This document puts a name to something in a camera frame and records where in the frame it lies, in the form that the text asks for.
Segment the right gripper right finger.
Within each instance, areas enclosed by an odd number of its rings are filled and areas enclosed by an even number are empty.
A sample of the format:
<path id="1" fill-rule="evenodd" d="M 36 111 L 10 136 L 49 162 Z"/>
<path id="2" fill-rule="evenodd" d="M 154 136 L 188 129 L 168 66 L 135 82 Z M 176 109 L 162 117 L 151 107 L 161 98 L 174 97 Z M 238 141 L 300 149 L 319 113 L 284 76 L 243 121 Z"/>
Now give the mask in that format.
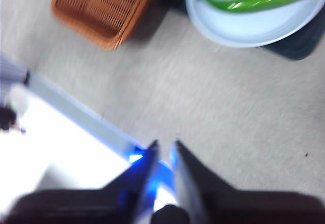
<path id="1" fill-rule="evenodd" d="M 171 160 L 176 198 L 190 223 L 324 223 L 324 206 L 318 198 L 235 188 L 179 140 Z"/>

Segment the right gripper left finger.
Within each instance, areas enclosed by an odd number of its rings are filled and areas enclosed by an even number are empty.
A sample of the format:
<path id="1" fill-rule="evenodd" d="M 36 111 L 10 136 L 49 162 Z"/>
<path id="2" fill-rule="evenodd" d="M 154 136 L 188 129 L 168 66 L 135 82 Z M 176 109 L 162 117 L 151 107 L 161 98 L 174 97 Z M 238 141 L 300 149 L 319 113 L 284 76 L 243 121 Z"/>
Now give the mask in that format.
<path id="1" fill-rule="evenodd" d="M 5 223 L 133 223 L 152 210 L 159 144 L 155 140 L 106 186 L 98 189 L 49 189 L 21 197 Z"/>

